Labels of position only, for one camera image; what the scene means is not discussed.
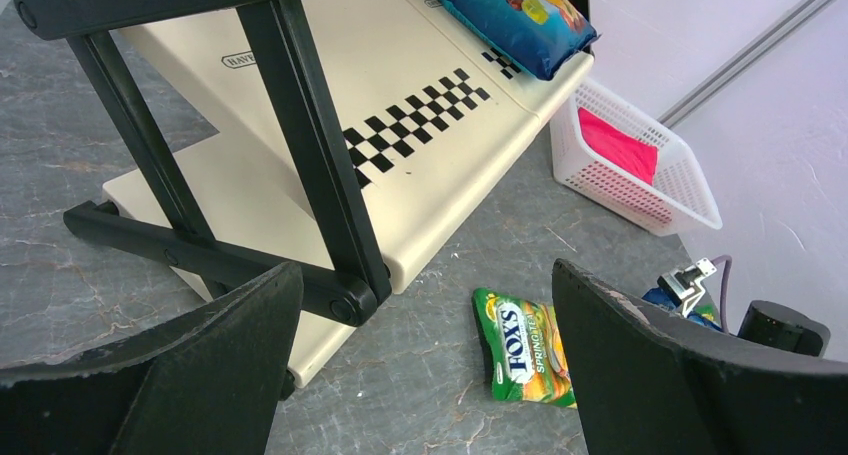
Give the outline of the green Fox's candy bag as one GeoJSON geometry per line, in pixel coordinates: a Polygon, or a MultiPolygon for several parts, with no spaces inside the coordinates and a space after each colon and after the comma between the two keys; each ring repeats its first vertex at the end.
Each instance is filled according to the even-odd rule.
{"type": "Polygon", "coordinates": [[[494,399],[577,406],[552,305],[487,288],[471,303],[494,399]]]}

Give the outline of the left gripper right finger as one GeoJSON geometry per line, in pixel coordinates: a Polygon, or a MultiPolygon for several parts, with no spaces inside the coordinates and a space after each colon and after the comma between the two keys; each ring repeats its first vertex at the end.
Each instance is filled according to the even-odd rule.
{"type": "Polygon", "coordinates": [[[843,454],[847,366],[759,345],[557,260],[552,296],[592,454],[843,454]]]}

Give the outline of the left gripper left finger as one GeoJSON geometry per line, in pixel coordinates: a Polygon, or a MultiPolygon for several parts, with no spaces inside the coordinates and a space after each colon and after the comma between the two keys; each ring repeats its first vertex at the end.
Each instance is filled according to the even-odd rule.
{"type": "Polygon", "coordinates": [[[304,283],[291,262],[58,364],[1,373],[5,454],[261,454],[304,283]]]}

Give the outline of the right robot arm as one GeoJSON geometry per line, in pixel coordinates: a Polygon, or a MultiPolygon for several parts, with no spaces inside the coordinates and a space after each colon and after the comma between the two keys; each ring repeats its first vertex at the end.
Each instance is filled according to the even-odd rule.
{"type": "Polygon", "coordinates": [[[822,323],[787,306],[766,301],[750,302],[737,337],[787,352],[821,358],[831,338],[822,323]]]}

